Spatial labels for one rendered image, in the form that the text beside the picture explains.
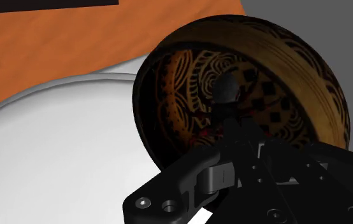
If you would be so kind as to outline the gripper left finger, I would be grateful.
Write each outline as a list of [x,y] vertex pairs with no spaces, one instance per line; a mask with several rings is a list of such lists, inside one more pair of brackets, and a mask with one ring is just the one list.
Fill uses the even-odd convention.
[[264,132],[249,118],[224,122],[215,146],[199,146],[124,199],[125,224],[188,224],[229,192],[205,224],[289,224],[289,207],[263,161]]

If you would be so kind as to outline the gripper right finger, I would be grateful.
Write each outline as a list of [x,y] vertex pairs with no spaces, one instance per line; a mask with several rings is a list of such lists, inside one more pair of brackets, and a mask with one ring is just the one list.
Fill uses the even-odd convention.
[[267,137],[251,118],[243,119],[243,129],[251,140],[258,140],[259,159],[271,182],[285,191],[294,224],[353,224],[350,181],[329,173],[336,171],[331,154],[348,151],[325,143],[309,143],[298,150],[282,139]]

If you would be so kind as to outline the brown black patterned bowl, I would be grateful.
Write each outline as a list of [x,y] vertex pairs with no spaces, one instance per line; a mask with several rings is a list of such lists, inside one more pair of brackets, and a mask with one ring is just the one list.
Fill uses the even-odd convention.
[[295,148],[320,141],[347,149],[343,90],[323,58],[283,27],[255,17],[216,15],[166,36],[140,67],[133,113],[146,151],[165,169],[191,146],[211,145],[212,88],[232,74],[240,109]]

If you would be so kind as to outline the black round-topped object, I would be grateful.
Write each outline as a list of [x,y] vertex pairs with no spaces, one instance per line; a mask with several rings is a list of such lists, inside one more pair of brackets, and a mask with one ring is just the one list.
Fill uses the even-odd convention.
[[211,124],[222,124],[227,118],[238,118],[240,86],[232,73],[220,75],[213,84]]

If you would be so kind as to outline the white toilet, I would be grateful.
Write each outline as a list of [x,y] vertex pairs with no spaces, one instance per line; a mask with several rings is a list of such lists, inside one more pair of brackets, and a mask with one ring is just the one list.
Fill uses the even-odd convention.
[[131,105],[137,57],[50,81],[0,106],[0,224],[124,224],[158,174]]

